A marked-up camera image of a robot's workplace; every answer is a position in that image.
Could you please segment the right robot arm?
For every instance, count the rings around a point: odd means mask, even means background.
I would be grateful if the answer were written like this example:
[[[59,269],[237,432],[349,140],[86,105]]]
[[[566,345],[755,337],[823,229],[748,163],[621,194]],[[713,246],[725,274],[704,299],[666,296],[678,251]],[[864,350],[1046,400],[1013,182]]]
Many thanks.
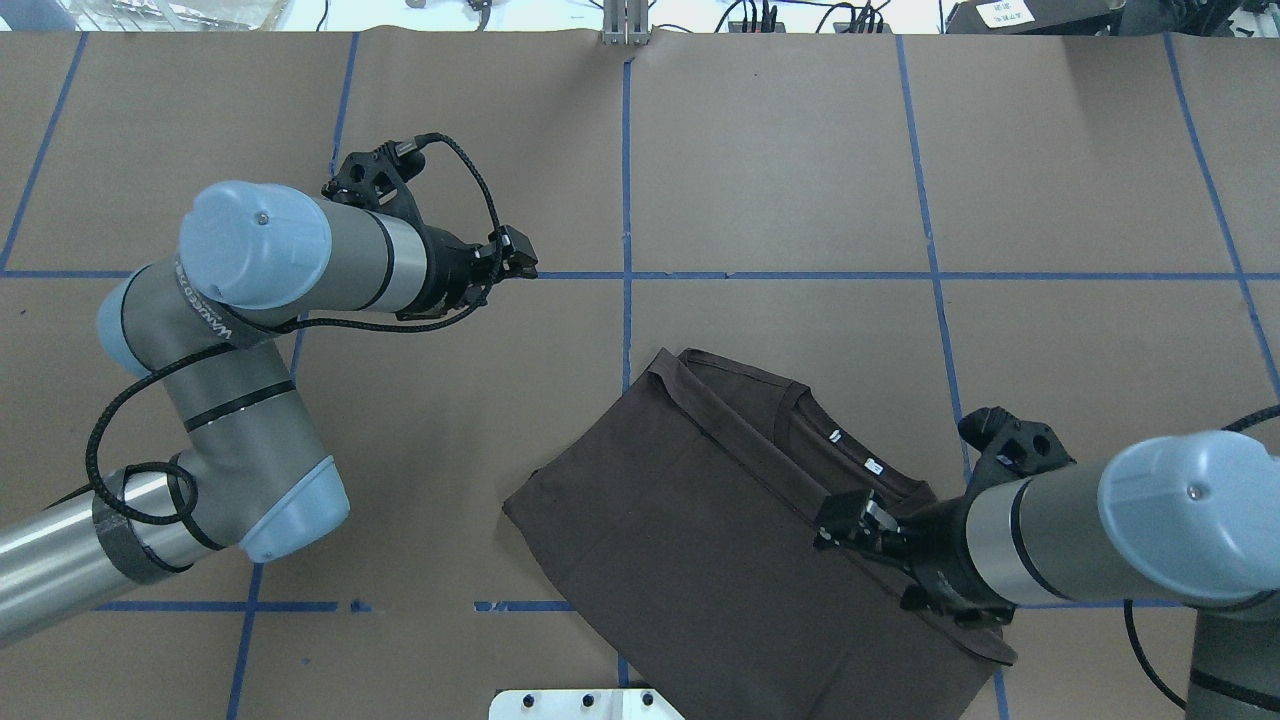
[[[870,491],[828,497],[813,544],[902,573],[901,606],[966,629],[1019,609],[1161,600],[1196,610],[1183,712],[1277,716],[1277,456],[1230,430],[1166,436],[1070,462],[1047,434],[991,478],[896,519]]]

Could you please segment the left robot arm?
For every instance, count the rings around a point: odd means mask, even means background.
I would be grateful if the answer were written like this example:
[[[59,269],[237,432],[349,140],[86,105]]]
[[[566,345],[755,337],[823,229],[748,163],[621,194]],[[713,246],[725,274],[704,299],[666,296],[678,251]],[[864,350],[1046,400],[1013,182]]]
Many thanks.
[[[209,186],[174,256],[102,301],[99,338],[134,375],[90,433],[87,487],[3,532],[12,646],[227,547],[270,562],[349,514],[276,338],[340,313],[444,328],[507,278],[534,278],[530,238],[497,223],[465,243],[411,210],[364,209],[284,184]]]

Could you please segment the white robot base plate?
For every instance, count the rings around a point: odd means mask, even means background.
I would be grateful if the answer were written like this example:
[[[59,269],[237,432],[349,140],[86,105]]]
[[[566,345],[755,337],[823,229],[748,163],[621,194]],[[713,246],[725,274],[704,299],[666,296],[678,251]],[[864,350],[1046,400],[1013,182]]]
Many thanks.
[[[488,719],[684,719],[650,688],[511,689],[492,700]]]

